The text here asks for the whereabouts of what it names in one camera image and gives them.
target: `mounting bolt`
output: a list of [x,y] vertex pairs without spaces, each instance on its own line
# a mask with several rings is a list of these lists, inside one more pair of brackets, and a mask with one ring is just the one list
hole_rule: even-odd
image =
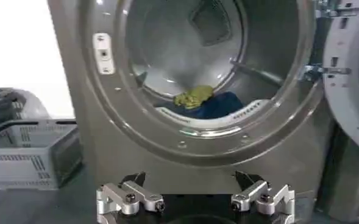
[[180,141],[180,142],[178,143],[178,148],[180,148],[180,149],[185,149],[185,148],[187,148],[186,142],[185,142],[185,141]]
[[271,202],[271,196],[270,195],[268,195],[268,194],[262,194],[261,196],[260,196],[260,200],[261,201],[263,201],[263,202]]
[[136,195],[135,194],[127,194],[125,196],[125,200],[126,202],[130,203],[133,202],[136,199]]
[[232,210],[234,210],[234,211],[240,211],[240,209],[241,209],[241,205],[240,205],[240,203],[238,203],[237,201],[232,202],[232,204],[230,205],[230,207],[231,207]]
[[155,208],[156,208],[156,210],[157,210],[158,212],[162,212],[162,211],[165,210],[166,205],[165,205],[164,202],[158,201],[158,202],[156,202]]

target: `door hinge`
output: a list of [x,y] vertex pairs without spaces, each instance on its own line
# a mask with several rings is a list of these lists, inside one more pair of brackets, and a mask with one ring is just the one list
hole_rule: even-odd
[[314,0],[316,18],[359,16],[359,7],[352,2],[342,4],[338,0]]
[[322,65],[306,65],[299,80],[315,83],[322,77],[323,72]]

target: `laundry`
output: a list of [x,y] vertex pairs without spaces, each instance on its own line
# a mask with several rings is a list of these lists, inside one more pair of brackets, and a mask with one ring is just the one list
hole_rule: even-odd
[[174,98],[174,104],[184,106],[187,110],[200,107],[201,104],[213,95],[213,88],[207,85],[197,86]]
[[[167,102],[155,105],[155,107],[165,107],[176,114],[194,119],[216,119],[227,116],[244,107],[240,99],[232,92],[215,95],[212,93],[210,97],[207,93],[209,93],[208,88],[198,86],[198,88],[196,87],[189,92],[178,95],[174,99],[174,103]],[[186,107],[189,98],[193,101],[188,103],[188,106],[191,107]]]

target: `silver metal bracket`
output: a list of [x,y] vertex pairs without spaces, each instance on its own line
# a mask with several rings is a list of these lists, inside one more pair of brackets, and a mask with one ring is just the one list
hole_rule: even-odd
[[110,183],[96,191],[98,223],[116,223],[113,212],[135,215],[140,210],[140,202],[146,211],[161,212],[165,208],[163,196],[153,194],[133,181],[126,181],[121,188]]
[[268,193],[267,182],[260,180],[242,193],[231,196],[232,209],[234,211],[245,212],[251,208],[251,203],[257,200],[260,195]]
[[284,224],[294,223],[295,195],[289,185],[269,188],[265,181],[258,181],[240,194],[231,197],[232,208],[239,212],[249,211],[256,201],[257,211],[264,215],[274,215],[279,211],[284,216]]

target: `yellow cloth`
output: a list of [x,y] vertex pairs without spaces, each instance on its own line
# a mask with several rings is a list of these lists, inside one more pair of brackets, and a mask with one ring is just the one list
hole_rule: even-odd
[[193,89],[182,93],[174,98],[174,104],[184,105],[186,109],[194,109],[209,99],[213,95],[211,86],[196,86]]

